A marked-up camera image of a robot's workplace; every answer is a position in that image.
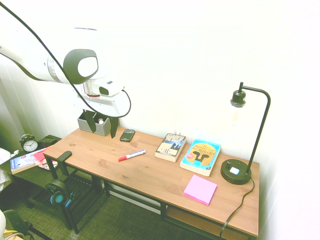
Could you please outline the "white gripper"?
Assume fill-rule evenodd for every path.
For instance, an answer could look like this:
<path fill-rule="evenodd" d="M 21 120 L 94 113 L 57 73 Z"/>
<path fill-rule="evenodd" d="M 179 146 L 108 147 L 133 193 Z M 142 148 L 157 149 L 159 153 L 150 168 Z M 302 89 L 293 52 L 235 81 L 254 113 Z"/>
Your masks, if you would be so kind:
<path fill-rule="evenodd" d="M 89 97 L 80 92 L 84 101 L 79 97 L 76 91 L 72 90 L 72 100 L 77 108 L 83 109 L 84 118 L 90 130 L 96 132 L 95 115 L 99 112 L 110 119 L 110 136 L 113 139 L 116 136 L 118 128 L 118 118 L 125 115 L 125 92 L 120 91 L 114 96 L 101 95 L 99 97 Z"/>

